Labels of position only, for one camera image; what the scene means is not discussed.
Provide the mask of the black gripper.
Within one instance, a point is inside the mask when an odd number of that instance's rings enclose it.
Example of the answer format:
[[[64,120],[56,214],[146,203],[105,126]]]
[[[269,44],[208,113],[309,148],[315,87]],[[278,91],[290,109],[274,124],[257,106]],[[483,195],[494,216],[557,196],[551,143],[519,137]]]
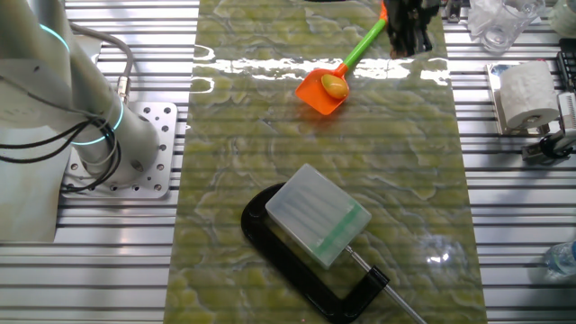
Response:
[[[431,19],[438,14],[441,0],[384,0],[388,11],[387,28],[391,44],[390,57],[403,59],[410,56],[409,34],[406,27],[412,27],[413,49],[415,54],[429,52],[433,49],[428,37],[428,27]]]

